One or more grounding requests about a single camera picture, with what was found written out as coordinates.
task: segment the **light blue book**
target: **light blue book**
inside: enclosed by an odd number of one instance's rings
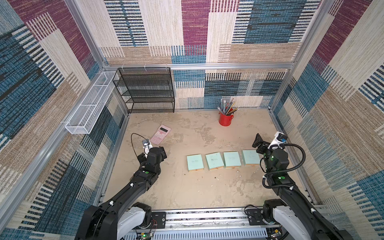
[[[225,168],[241,167],[239,152],[224,152]]]
[[[243,150],[244,166],[256,166],[260,164],[260,156],[256,150]]]
[[[219,169],[224,167],[223,159],[219,152],[207,154],[206,156],[209,170]]]
[[[188,172],[204,169],[203,158],[201,154],[187,156]]]

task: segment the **stained floor surface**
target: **stained floor surface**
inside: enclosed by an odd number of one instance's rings
[[[105,200],[118,193],[138,169],[131,146],[131,133],[151,138],[161,124],[172,128],[160,146],[168,158],[161,163],[156,183],[137,202],[152,209],[188,209],[209,207],[243,207],[263,205],[267,199],[278,198],[262,186],[260,166],[237,169],[208,170],[205,154],[253,149],[256,133],[271,141],[276,133],[265,109],[240,109],[232,124],[218,123],[218,111],[184,111],[175,113],[137,113],[130,116],[126,133],[106,191]],[[133,136],[136,153],[142,153],[142,139]],[[204,170],[188,172],[187,155],[202,154]],[[302,184],[295,171],[290,172],[301,191]]]

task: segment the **mesh basket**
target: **mesh basket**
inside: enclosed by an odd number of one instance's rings
[[[89,134],[99,118],[114,88],[115,72],[104,72],[96,80],[84,100],[77,107],[65,128],[71,134]]]

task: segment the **pink calculator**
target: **pink calculator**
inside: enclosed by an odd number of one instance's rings
[[[166,135],[170,132],[171,128],[165,125],[161,125],[155,135],[151,138],[151,143],[159,145],[161,141],[166,137]]]

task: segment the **patterned wall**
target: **patterned wall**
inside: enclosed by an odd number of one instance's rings
[[[0,0],[0,202],[98,69],[64,0]]]
[[[274,114],[334,223],[384,239],[384,1],[336,0]]]
[[[109,97],[90,134],[65,136],[0,240],[74,239],[84,210],[95,201],[124,120],[119,97]]]
[[[80,0],[111,65],[291,61],[321,0]]]
[[[268,107],[286,69],[174,70],[175,108],[216,108],[235,99],[236,107]]]

